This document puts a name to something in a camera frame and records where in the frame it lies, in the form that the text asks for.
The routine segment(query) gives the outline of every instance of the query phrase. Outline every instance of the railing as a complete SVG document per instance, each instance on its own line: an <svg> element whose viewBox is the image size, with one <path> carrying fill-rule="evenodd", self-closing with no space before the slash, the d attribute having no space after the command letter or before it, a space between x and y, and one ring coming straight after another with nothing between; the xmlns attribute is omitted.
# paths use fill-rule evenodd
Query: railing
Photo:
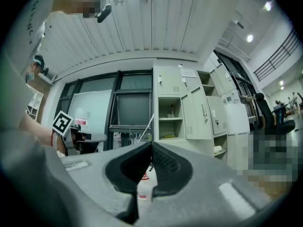
<svg viewBox="0 0 303 227"><path fill-rule="evenodd" d="M280 66L294 52L299 43L300 39L293 28L276 52L273 53L273 55L262 66L254 71L258 80L261 81Z"/></svg>

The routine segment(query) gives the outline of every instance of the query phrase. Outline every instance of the office chair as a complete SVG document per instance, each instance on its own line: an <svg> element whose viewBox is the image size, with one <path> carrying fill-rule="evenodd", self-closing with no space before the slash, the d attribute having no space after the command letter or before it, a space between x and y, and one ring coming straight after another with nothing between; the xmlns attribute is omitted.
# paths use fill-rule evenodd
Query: office chair
<svg viewBox="0 0 303 227"><path fill-rule="evenodd" d="M301 98L301 103L299 104L299 108L300 108L300 110L303 110L303 97L301 96L300 93L297 93L297 94Z"/></svg>
<svg viewBox="0 0 303 227"><path fill-rule="evenodd" d="M280 117L279 117L280 111L282 112L281 117L283 118L284 109L285 109L286 105L271 112L266 100L264 100L264 95L262 93L256 94L256 101L265 118L265 122L266 122L265 134L273 134L273 135L287 134L290 131L295 129L294 120L288 120L281 124L278 123L278 122L280 122ZM275 119L274 119L273 113L276 113L276 115L277 115L277 119L276 119L277 124L276 125L274 125Z"/></svg>

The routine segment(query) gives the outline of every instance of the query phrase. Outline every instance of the open cabinet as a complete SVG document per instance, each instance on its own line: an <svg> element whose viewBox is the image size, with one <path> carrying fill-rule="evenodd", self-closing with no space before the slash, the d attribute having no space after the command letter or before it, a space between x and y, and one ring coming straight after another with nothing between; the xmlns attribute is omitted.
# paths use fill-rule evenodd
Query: open cabinet
<svg viewBox="0 0 303 227"><path fill-rule="evenodd" d="M43 94L27 85L29 89L34 93L32 100L29 102L27 106L26 113L34 120L37 120L40 104L43 98Z"/></svg>
<svg viewBox="0 0 303 227"><path fill-rule="evenodd" d="M184 141L183 113L180 97L159 97L159 140L166 143Z"/></svg>
<svg viewBox="0 0 303 227"><path fill-rule="evenodd" d="M206 96L218 96L217 89L215 88L210 73L204 71L198 71L198 75L202 82Z"/></svg>
<svg viewBox="0 0 303 227"><path fill-rule="evenodd" d="M214 157L224 161L227 163L227 135L222 135L220 137L214 138L214 147L221 146L222 150L215 151L214 150Z"/></svg>

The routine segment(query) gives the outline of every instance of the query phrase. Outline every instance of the cabinet shelf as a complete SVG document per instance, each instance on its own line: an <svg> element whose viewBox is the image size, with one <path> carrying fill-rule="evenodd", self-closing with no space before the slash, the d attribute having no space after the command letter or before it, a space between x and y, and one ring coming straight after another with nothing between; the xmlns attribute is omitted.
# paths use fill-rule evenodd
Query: cabinet shelf
<svg viewBox="0 0 303 227"><path fill-rule="evenodd" d="M171 138L164 138L164 137L161 137L159 140L164 140L164 141L170 141L170 140L184 140L184 138L181 138L181 137L171 137Z"/></svg>
<svg viewBox="0 0 303 227"><path fill-rule="evenodd" d="M224 154L227 150L226 149L222 149L220 152L218 153L215 153L214 156L218 156L218 155L221 155L221 154Z"/></svg>
<svg viewBox="0 0 303 227"><path fill-rule="evenodd" d="M183 120L182 118L159 118L159 121L176 121L176 120Z"/></svg>
<svg viewBox="0 0 303 227"><path fill-rule="evenodd" d="M203 84L203 89L206 96L218 96L218 93L214 86Z"/></svg>

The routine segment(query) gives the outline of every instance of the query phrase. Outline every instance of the white label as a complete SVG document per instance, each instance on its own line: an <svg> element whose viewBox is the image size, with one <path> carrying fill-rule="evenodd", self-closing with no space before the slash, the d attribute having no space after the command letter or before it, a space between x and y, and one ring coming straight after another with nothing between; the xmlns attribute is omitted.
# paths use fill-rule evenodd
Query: white label
<svg viewBox="0 0 303 227"><path fill-rule="evenodd" d="M185 78L197 78L195 70L192 69L180 69L181 71L181 76Z"/></svg>

